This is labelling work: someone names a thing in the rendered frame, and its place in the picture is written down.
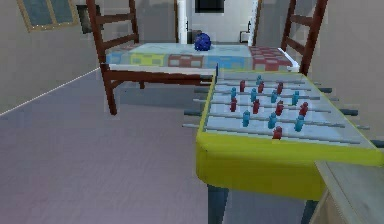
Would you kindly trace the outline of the gold framed window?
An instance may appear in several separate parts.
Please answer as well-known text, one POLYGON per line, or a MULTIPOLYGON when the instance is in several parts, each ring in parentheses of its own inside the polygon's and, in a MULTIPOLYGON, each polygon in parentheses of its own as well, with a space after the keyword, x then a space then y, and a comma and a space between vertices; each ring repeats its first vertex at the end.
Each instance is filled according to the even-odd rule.
POLYGON ((75 26, 73 0, 16 0, 28 32, 75 26))

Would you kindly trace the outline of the pale wooden table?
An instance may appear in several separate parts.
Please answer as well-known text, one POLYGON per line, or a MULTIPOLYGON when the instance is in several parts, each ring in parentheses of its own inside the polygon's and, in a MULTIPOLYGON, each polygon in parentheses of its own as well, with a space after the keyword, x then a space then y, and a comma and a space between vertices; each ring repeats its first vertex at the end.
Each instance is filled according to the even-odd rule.
POLYGON ((384 224, 384 168, 316 162, 326 185, 309 224, 384 224))

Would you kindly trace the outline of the white room door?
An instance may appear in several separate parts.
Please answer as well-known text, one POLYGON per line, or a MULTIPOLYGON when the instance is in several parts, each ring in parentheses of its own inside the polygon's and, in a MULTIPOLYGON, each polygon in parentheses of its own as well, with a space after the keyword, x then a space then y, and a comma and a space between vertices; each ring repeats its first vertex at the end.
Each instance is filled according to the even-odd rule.
POLYGON ((186 0, 177 0, 178 7, 178 36, 181 44, 187 43, 187 10, 186 0))

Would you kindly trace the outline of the red-brown wooden bed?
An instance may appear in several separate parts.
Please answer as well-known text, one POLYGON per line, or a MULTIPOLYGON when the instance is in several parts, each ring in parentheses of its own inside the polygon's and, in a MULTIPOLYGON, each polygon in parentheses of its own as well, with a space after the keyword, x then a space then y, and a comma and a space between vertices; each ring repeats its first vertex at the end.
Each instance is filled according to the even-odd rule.
POLYGON ((109 111, 117 113, 114 89, 137 82, 206 86, 216 70, 308 73, 328 0, 316 0, 311 16, 295 12, 289 0, 280 47, 251 44, 213 45, 197 51, 192 44, 140 43, 135 0, 124 14, 103 15, 86 0, 88 16, 109 111))

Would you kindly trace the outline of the dark framed wall picture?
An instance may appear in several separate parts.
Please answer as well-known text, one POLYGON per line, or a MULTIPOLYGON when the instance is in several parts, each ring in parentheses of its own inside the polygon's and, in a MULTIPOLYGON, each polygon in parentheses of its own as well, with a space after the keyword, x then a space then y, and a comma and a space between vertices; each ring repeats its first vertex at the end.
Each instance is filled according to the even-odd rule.
POLYGON ((89 19, 88 7, 86 5, 77 5, 77 11, 80 19, 82 32, 84 34, 91 33, 92 27, 89 19))

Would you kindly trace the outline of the blue ball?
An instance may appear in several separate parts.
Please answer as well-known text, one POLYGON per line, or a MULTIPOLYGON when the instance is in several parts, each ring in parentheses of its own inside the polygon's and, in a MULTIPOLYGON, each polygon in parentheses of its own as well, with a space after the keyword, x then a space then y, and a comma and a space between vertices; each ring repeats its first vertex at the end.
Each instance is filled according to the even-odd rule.
POLYGON ((210 48, 210 37, 206 33, 197 34, 194 41, 194 49, 197 51, 208 51, 210 48))

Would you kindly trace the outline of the yellow table football game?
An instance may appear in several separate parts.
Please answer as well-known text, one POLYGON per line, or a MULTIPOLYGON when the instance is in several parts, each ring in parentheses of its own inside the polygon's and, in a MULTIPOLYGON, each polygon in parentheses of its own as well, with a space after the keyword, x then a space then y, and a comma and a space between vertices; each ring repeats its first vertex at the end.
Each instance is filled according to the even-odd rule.
POLYGON ((231 190, 317 200, 316 162, 384 165, 384 151, 303 74, 218 71, 203 104, 196 174, 209 224, 221 224, 231 190))

